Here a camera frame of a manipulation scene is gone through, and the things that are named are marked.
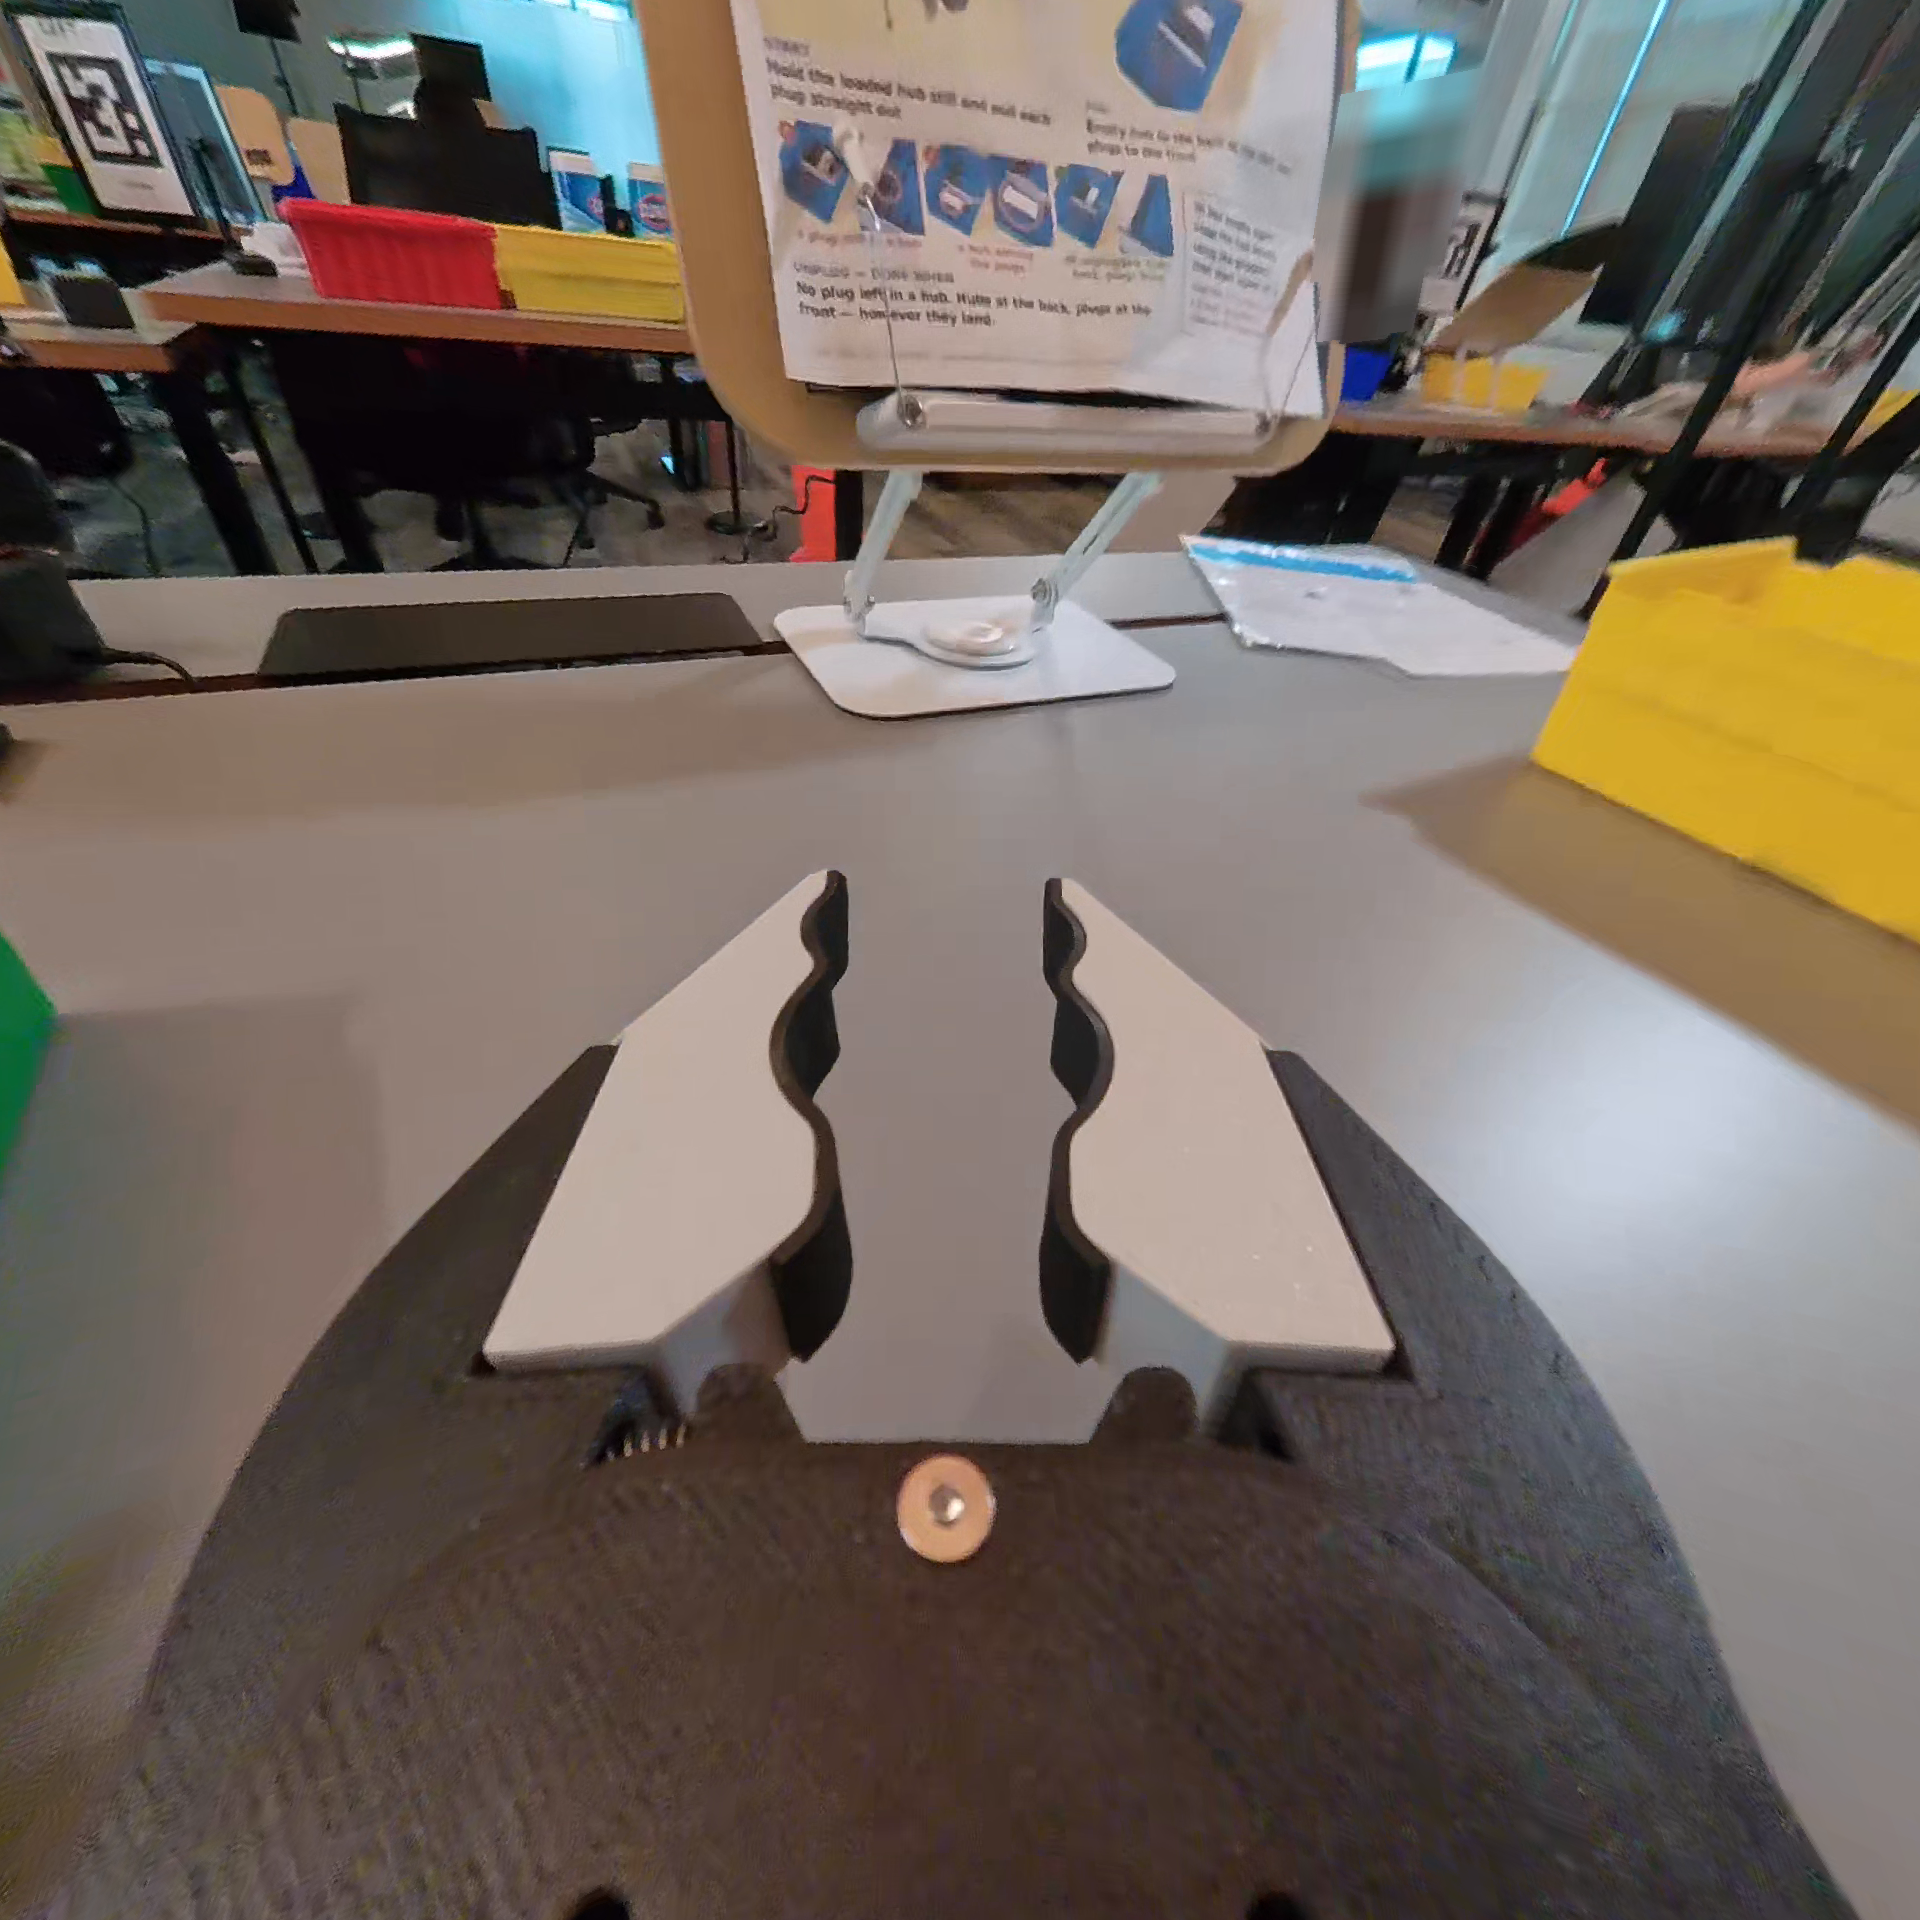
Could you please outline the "framed marker poster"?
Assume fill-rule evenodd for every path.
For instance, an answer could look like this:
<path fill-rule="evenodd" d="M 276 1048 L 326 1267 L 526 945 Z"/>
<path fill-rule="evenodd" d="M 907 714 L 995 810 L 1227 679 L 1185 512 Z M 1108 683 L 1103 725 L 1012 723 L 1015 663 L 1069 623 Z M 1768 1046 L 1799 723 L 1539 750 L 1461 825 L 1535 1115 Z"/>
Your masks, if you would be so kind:
<path fill-rule="evenodd" d="M 39 97 L 91 202 L 112 221 L 196 226 L 125 13 L 108 2 L 5 5 Z"/>

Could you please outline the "grey desk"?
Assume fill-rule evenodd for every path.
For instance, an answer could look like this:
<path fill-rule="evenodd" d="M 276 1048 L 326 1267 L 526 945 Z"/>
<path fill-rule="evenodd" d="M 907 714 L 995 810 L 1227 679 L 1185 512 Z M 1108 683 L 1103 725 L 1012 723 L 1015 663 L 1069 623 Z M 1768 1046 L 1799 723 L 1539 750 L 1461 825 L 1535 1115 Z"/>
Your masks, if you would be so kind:
<path fill-rule="evenodd" d="M 9 714 L 5 933 L 62 1029 L 5 1184 L 5 1917 L 359 1283 L 822 870 L 854 1281 L 806 1437 L 1089 1437 L 1033 1273 L 1076 880 L 1550 1315 L 1815 1847 L 1916 1917 L 1916 950 L 1535 768 L 1547 683 L 1251 654 L 1173 561 L 1110 605 L 1173 691 L 877 725 L 757 654 Z"/>

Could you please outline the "printed instruction sheet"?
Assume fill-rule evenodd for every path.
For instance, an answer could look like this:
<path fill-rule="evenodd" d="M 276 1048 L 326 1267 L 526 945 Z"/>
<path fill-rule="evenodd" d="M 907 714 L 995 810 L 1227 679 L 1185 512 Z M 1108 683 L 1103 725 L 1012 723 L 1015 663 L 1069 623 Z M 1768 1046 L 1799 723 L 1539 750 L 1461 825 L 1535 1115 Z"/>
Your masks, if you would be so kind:
<path fill-rule="evenodd" d="M 1325 411 L 1332 2 L 734 2 L 783 373 Z"/>

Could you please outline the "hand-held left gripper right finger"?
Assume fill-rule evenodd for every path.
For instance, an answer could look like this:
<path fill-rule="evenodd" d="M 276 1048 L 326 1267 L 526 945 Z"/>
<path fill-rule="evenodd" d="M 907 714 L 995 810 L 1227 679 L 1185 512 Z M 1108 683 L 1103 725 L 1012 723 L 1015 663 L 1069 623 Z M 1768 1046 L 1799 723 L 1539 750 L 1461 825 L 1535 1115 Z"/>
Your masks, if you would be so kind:
<path fill-rule="evenodd" d="M 1398 1344 L 1256 1031 L 1081 882 L 1043 899 L 1039 1307 L 1076 1365 L 1175 1374 L 1204 1426 L 1248 1374 L 1379 1379 Z"/>

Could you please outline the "instruction sheet on stand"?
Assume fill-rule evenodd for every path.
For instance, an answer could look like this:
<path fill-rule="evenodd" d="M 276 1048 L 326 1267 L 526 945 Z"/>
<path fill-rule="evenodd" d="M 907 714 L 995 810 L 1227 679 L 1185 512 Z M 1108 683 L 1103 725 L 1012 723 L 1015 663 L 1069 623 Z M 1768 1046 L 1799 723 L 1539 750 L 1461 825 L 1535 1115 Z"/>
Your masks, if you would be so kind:
<path fill-rule="evenodd" d="M 1145 403 L 1086 405 L 1083 433 L 1048 424 L 1063 405 L 1012 403 L 1011 430 L 973 443 L 913 435 L 875 449 L 857 433 L 863 392 L 814 392 L 783 371 L 777 289 L 761 207 L 747 87 L 732 7 L 645 2 L 635 7 L 653 97 L 662 174 L 679 246 L 692 357 L 727 416 L 789 464 L 853 473 L 1227 473 L 1269 475 L 1299 467 L 1331 433 L 1343 350 L 1307 349 L 1332 395 L 1321 418 L 1277 418 L 1259 438 L 1201 443 L 1195 410 L 1173 435 L 1148 435 Z"/>

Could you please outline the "green plastic bin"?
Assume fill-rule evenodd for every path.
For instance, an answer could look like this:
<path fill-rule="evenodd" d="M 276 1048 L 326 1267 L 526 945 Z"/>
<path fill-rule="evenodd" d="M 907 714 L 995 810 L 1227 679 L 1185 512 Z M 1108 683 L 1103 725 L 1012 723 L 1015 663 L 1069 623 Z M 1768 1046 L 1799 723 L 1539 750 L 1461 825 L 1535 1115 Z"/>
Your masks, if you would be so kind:
<path fill-rule="evenodd" d="M 37 974 L 3 938 L 3 1170 L 32 1109 L 60 1015 Z"/>

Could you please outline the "wooden workbench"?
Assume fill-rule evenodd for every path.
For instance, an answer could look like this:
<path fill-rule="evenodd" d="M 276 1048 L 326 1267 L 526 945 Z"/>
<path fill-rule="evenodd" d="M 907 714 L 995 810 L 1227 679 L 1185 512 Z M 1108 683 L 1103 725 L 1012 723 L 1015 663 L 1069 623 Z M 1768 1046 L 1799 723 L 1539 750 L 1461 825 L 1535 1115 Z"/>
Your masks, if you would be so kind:
<path fill-rule="evenodd" d="M 147 290 L 159 321 L 256 345 L 286 407 L 343 569 L 379 574 L 367 503 L 427 502 L 456 550 L 447 569 L 521 569 L 485 509 L 556 498 L 579 538 L 613 498 L 657 503 L 595 469 L 603 441 L 661 425 L 702 449 L 725 410 L 683 327 L 559 318 L 513 306 L 384 305 L 310 280 L 200 269 Z"/>

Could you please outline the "blue-striped clear plastic bag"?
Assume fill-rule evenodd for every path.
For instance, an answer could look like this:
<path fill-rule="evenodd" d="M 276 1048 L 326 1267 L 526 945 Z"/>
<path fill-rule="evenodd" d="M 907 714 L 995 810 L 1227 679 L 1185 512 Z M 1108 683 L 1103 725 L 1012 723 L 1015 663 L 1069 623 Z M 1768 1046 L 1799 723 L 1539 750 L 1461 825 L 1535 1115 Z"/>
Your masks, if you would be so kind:
<path fill-rule="evenodd" d="M 1558 679 L 1574 648 L 1425 578 L 1366 544 L 1184 538 L 1184 557 L 1236 643 L 1321 656 L 1416 682 Z"/>

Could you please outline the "black office chair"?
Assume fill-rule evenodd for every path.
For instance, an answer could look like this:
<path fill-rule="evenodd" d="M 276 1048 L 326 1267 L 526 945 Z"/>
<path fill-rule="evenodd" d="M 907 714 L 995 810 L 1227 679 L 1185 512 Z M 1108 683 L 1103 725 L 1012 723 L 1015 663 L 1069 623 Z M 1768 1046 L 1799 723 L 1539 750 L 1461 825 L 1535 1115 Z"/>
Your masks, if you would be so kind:
<path fill-rule="evenodd" d="M 422 69 L 411 120 L 335 112 L 351 207 L 409 208 L 496 226 L 493 216 L 556 213 L 536 139 L 491 128 L 464 82 Z M 366 336 L 326 350 L 315 375 L 318 441 L 363 495 L 411 491 L 433 503 L 437 534 L 459 547 L 438 569 L 521 569 L 481 517 L 513 490 L 545 487 L 576 512 L 572 557 L 590 547 L 591 457 L 608 422 L 639 422 L 631 365 L 551 343 Z"/>

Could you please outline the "black rectangular desk plate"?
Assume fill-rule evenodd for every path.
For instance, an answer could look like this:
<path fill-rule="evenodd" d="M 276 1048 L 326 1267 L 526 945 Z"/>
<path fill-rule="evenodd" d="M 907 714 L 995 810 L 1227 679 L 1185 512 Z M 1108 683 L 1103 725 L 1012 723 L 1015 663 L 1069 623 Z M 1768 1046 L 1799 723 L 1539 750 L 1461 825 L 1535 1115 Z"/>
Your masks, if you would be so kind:
<path fill-rule="evenodd" d="M 297 609 L 256 675 L 269 683 L 433 679 L 491 671 L 739 656 L 761 646 L 719 593 Z"/>

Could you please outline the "yellow plastic bin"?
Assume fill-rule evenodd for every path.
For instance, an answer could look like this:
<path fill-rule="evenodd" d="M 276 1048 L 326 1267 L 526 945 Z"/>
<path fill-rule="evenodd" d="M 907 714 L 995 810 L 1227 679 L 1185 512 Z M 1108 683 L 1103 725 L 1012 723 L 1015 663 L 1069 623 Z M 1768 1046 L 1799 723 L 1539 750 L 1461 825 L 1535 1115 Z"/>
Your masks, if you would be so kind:
<path fill-rule="evenodd" d="M 1420 403 L 1489 416 L 1519 416 L 1544 395 L 1547 366 L 1508 353 L 1431 353 L 1420 371 Z"/>
<path fill-rule="evenodd" d="M 523 314 L 686 326 L 680 258 L 665 239 L 496 224 L 493 254 L 500 293 Z"/>
<path fill-rule="evenodd" d="M 1787 538 L 1619 563 L 1529 759 L 1916 945 L 1916 568 Z"/>

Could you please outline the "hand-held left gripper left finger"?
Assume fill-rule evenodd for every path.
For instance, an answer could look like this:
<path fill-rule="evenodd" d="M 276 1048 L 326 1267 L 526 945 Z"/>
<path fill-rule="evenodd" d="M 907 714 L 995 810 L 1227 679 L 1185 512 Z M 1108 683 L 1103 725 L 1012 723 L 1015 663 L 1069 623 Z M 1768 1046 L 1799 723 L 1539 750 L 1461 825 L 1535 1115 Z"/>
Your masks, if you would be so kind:
<path fill-rule="evenodd" d="M 613 1043 L 480 1358 L 639 1370 L 687 1408 L 728 1365 L 814 1360 L 853 1291 L 821 1090 L 840 1059 L 848 880 L 815 871 Z"/>

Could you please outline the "red plastic bin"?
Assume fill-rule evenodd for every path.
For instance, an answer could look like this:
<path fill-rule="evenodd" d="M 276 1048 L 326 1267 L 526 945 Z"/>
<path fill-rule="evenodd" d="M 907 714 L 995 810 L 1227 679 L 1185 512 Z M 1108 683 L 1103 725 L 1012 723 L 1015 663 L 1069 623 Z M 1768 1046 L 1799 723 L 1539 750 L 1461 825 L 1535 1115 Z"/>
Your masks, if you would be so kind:
<path fill-rule="evenodd" d="M 318 200 L 287 200 L 279 211 L 321 299 L 487 311 L 505 306 L 491 224 Z"/>

